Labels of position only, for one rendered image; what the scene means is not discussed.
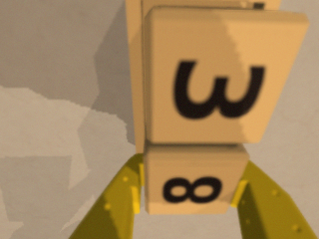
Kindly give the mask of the tan wooden number cube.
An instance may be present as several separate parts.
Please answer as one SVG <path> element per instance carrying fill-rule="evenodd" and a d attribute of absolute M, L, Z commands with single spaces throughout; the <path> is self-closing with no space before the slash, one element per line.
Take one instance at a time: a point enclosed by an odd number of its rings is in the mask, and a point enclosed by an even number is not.
<path fill-rule="evenodd" d="M 225 214 L 249 154 L 242 143 L 144 145 L 148 214 Z"/>
<path fill-rule="evenodd" d="M 308 29 L 306 14 L 154 6 L 145 17 L 147 139 L 262 139 Z"/>

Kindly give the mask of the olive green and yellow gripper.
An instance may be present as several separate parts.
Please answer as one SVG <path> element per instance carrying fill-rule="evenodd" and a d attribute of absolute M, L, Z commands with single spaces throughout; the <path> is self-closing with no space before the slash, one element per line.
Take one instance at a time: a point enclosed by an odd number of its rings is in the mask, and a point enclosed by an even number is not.
<path fill-rule="evenodd" d="M 112 179 L 69 239 L 133 239 L 140 213 L 144 154 L 133 155 Z M 242 239 L 318 239 L 290 197 L 248 160 L 230 205 Z"/>

